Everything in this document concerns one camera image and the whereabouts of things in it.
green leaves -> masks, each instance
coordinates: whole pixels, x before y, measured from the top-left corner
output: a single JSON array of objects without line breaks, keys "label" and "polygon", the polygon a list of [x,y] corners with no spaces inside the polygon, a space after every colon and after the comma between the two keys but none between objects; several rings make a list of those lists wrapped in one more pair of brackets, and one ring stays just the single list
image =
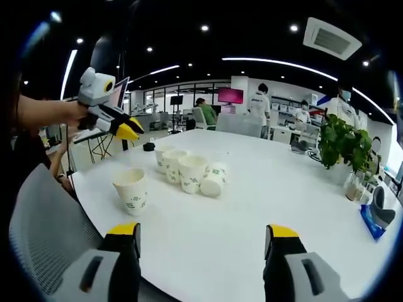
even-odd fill
[{"label": "green leaves", "polygon": [[370,167],[371,145],[372,141],[365,130],[355,130],[336,115],[327,116],[321,126],[319,150],[327,169],[342,157],[343,162],[352,165],[354,171],[366,172]]}]

potted plant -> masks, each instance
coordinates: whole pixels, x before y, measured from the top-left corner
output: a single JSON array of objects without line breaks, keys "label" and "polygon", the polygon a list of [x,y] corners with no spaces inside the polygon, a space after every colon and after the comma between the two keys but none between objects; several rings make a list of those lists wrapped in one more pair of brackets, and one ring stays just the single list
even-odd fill
[{"label": "potted plant", "polygon": [[335,166],[332,171],[338,184],[344,184],[351,171],[373,171],[371,145],[372,141],[365,130],[355,130],[336,115],[326,116],[318,147],[326,169]]}]

green shirt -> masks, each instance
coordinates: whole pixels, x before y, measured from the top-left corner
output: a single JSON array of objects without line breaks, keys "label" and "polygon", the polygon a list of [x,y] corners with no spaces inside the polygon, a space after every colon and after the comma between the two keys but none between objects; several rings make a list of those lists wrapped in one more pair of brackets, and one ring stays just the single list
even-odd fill
[{"label": "green shirt", "polygon": [[217,114],[215,110],[208,104],[199,105],[201,110],[203,111],[204,118],[206,119],[206,123],[208,125],[215,125],[215,119],[217,118]]}]

paper cup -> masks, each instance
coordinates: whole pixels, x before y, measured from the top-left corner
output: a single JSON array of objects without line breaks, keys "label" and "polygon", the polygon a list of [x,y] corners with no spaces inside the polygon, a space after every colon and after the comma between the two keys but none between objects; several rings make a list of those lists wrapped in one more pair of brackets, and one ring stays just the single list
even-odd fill
[{"label": "paper cup", "polygon": [[143,169],[130,169],[119,173],[113,181],[127,213],[139,215],[145,210],[147,186]]},{"label": "paper cup", "polygon": [[154,151],[156,153],[156,159],[157,159],[157,171],[161,174],[165,174],[166,173],[166,167],[164,165],[164,159],[162,157],[163,153],[168,151],[168,150],[172,150],[174,149],[173,146],[167,146],[167,145],[162,145],[162,146],[156,146]]},{"label": "paper cup", "polygon": [[179,184],[181,178],[179,176],[179,163],[178,160],[188,155],[187,151],[182,150],[169,150],[162,154],[164,165],[166,168],[166,179],[171,184]]},{"label": "paper cup", "polygon": [[228,183],[228,166],[222,162],[214,162],[208,165],[205,177],[207,177],[209,174],[219,176],[223,179],[225,184]]},{"label": "paper cup", "polygon": [[200,190],[205,196],[217,197],[221,194],[224,186],[224,179],[215,174],[208,174],[201,180]]},{"label": "paper cup", "polygon": [[199,190],[200,181],[203,179],[207,159],[197,155],[183,156],[178,160],[179,176],[182,189],[189,194],[195,194]]}]

black ceiling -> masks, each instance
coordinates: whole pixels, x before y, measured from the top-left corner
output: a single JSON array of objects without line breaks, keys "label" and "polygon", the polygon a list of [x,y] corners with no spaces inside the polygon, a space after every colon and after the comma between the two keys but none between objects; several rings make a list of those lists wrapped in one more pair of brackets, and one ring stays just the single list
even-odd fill
[{"label": "black ceiling", "polygon": [[[164,67],[180,65],[178,69],[144,77],[131,84],[130,90],[205,80],[209,78],[207,73],[211,79],[229,79],[243,70],[249,77],[284,81],[322,90],[330,96],[336,93],[334,81],[311,72],[262,62],[221,60],[222,57],[255,57],[300,64],[335,77],[348,76],[354,87],[381,107],[393,106],[387,74],[395,67],[390,64],[394,48],[389,46],[398,18],[394,20],[390,7],[367,7],[367,2],[361,0],[142,0],[137,7],[132,6],[133,0],[32,2],[35,4],[24,4],[22,19],[26,30],[32,31],[40,21],[49,21],[51,11],[58,11],[62,17],[61,23],[49,23],[47,35],[23,61],[23,80],[29,83],[22,85],[22,91],[35,98],[59,98],[65,67],[74,48],[78,53],[65,96],[76,95],[79,78],[90,64],[95,43],[108,33],[113,49],[102,61],[102,72],[136,79]],[[347,61],[303,46],[308,17],[347,31],[363,46]],[[208,32],[200,30],[204,24],[209,26]],[[292,33],[291,24],[297,24],[299,31]],[[389,29],[389,40],[382,34],[385,29]],[[77,38],[83,38],[84,43],[77,45]],[[148,46],[154,51],[147,52]],[[372,58],[375,59],[369,67],[362,66],[362,61]],[[353,106],[371,112],[374,120],[387,122],[357,94],[351,101]]]}]

